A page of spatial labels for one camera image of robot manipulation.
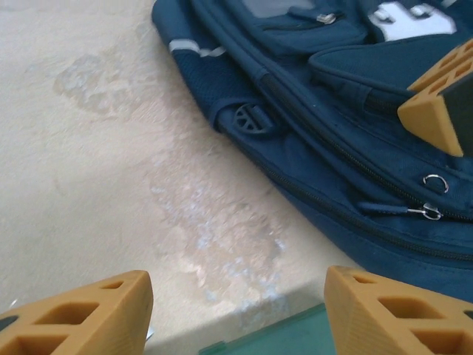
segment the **backpack pocket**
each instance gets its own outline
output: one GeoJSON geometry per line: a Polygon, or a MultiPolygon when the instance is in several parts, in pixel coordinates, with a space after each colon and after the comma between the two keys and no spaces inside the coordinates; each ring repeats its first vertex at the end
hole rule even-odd
{"type": "Polygon", "coordinates": [[[415,94],[408,87],[462,41],[462,35],[430,35],[339,47],[316,53],[309,65],[314,84],[353,109],[397,118],[399,106],[415,94]]]}
{"type": "Polygon", "coordinates": [[[250,36],[276,57],[362,44],[367,31],[356,12],[312,0],[225,0],[250,36]]]}

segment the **blue fabric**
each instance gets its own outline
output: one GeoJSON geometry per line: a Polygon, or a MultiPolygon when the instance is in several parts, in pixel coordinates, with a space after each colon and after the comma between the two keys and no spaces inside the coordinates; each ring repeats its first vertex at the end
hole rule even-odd
{"type": "Polygon", "coordinates": [[[452,6],[454,35],[375,44],[360,0],[320,2],[259,18],[242,0],[159,0],[153,21],[166,44],[226,49],[172,55],[210,124],[340,249],[369,271],[473,302],[473,159],[438,151],[390,112],[412,95],[413,80],[471,37],[472,18],[452,6]],[[328,11],[343,15],[317,24],[328,11]],[[249,112],[259,117],[242,124],[243,104],[256,104],[249,112]],[[261,126],[271,121],[279,128],[261,126]],[[448,193],[423,184],[430,174],[448,193]],[[409,213],[425,203],[446,215],[409,213]]]}

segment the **plastic buckle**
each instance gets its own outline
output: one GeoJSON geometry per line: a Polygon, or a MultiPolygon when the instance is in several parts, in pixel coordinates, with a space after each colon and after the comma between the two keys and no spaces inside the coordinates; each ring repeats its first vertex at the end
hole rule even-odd
{"type": "Polygon", "coordinates": [[[245,135],[261,138],[272,137],[280,130],[280,125],[266,111],[256,104],[245,104],[236,112],[233,125],[245,135]]]}

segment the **backpack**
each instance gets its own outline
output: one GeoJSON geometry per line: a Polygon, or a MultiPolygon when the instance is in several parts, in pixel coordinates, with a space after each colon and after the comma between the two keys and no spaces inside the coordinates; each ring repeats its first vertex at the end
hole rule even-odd
{"type": "Polygon", "coordinates": [[[473,302],[473,159],[397,113],[472,38],[473,1],[384,1],[158,0],[152,19],[210,125],[341,250],[473,302]]]}

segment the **green base plate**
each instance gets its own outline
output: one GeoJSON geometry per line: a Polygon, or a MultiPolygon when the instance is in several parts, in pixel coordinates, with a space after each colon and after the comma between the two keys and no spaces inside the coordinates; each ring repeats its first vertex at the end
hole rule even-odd
{"type": "Polygon", "coordinates": [[[318,305],[234,342],[199,355],[336,355],[325,305],[318,305]]]}

